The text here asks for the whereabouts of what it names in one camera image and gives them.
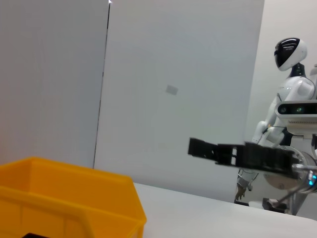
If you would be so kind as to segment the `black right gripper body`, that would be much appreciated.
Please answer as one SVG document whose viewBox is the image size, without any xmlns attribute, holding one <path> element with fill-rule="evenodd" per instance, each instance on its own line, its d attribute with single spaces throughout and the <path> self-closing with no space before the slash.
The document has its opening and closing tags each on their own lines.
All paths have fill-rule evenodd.
<svg viewBox="0 0 317 238">
<path fill-rule="evenodd" d="M 292 169 L 292 165 L 298 162 L 293 151 L 253 143 L 219 144 L 215 150 L 215 157 L 220 165 L 298 178 L 298 173 Z"/>
</svg>

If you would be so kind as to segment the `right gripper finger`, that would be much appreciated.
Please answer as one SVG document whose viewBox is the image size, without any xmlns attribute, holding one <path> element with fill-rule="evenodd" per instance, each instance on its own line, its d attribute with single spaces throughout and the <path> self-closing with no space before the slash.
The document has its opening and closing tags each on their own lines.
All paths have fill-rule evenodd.
<svg viewBox="0 0 317 238">
<path fill-rule="evenodd" d="M 190 138 L 188 145 L 188 155 L 193 157 L 218 161 L 218 145 L 205 142 L 200 139 Z"/>
</svg>

